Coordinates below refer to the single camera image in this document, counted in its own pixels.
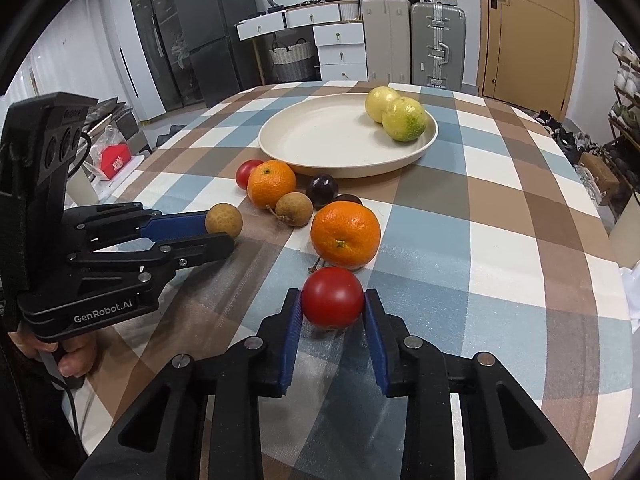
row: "desk leg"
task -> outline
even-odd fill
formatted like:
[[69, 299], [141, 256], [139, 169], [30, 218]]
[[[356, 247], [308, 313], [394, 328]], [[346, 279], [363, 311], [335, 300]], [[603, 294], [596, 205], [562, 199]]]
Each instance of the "desk leg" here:
[[262, 85], [266, 85], [266, 81], [264, 80], [264, 71], [262, 70], [262, 61], [260, 60], [260, 52], [258, 52], [258, 44], [255, 43], [255, 38], [251, 38], [251, 42], [254, 44], [254, 54], [255, 54], [255, 61], [258, 64], [258, 72], [260, 72], [260, 81], [262, 82]]

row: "checkered tablecloth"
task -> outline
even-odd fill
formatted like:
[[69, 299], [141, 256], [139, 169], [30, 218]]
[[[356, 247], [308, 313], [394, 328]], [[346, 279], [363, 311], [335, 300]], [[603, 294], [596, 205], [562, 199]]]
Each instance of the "checkered tablecloth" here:
[[[609, 479], [630, 445], [631, 328], [596, 209], [555, 142], [526, 114], [466, 94], [391, 86], [418, 99], [440, 133], [403, 170], [340, 182], [340, 192], [375, 212], [383, 233], [377, 257], [356, 275], [441, 351], [494, 353], [592, 478]], [[221, 266], [180, 270], [157, 312], [101, 332], [102, 355], [76, 395], [89, 451], [173, 355], [224, 352], [278, 312], [289, 287], [303, 285], [316, 259], [309, 226], [293, 230], [253, 208], [236, 186], [236, 169], [264, 158], [257, 134], [279, 110], [370, 88], [306, 82], [237, 94], [116, 191], [112, 200], [164, 213], [228, 202], [242, 212], [244, 230]], [[360, 324], [320, 336], [305, 322], [287, 396], [260, 404], [265, 478], [398, 478], [405, 408], [377, 388]]]

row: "plate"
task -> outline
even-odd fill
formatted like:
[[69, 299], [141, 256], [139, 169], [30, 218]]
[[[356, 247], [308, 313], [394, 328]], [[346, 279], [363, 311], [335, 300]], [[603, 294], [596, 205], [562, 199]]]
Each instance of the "plate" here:
[[433, 137], [425, 132], [412, 142], [393, 140], [381, 124], [367, 115], [366, 97], [367, 94], [318, 96], [284, 108], [264, 123], [258, 133], [258, 145], [297, 173], [358, 178], [408, 166], [423, 156], [438, 137], [438, 123], [434, 120]]

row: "human hand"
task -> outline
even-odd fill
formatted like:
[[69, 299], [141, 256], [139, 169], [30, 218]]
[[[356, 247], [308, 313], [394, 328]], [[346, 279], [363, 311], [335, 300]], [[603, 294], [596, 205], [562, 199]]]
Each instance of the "human hand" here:
[[[38, 351], [55, 352], [58, 343], [43, 343], [24, 323], [20, 323], [18, 332], [10, 333], [14, 344], [28, 358], [35, 359]], [[95, 332], [78, 335], [62, 342], [62, 348], [67, 352], [58, 363], [58, 370], [63, 377], [81, 377], [94, 366], [98, 353], [98, 343]]]

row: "red box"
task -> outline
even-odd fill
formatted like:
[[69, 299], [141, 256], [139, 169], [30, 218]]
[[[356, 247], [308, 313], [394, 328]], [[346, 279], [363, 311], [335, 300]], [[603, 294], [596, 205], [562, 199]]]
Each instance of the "red box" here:
[[130, 160], [131, 152], [126, 144], [107, 146], [102, 152], [100, 170], [111, 180]]

